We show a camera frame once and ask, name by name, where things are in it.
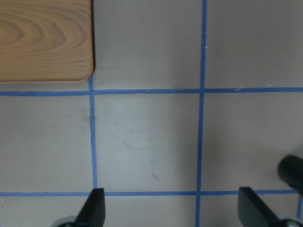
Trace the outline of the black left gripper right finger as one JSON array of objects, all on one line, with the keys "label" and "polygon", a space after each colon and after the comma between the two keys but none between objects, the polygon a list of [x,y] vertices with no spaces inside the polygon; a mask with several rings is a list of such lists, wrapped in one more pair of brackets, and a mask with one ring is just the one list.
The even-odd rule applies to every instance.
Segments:
[{"label": "black left gripper right finger", "polygon": [[284,226],[284,221],[250,187],[239,188],[238,217],[244,227]]}]

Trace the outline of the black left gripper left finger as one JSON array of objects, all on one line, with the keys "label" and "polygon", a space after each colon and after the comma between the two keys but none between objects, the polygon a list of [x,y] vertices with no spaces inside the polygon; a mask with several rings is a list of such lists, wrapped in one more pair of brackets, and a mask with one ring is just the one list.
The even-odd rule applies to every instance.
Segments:
[{"label": "black left gripper left finger", "polygon": [[93,189],[74,221],[77,227],[103,227],[105,223],[105,193]]}]

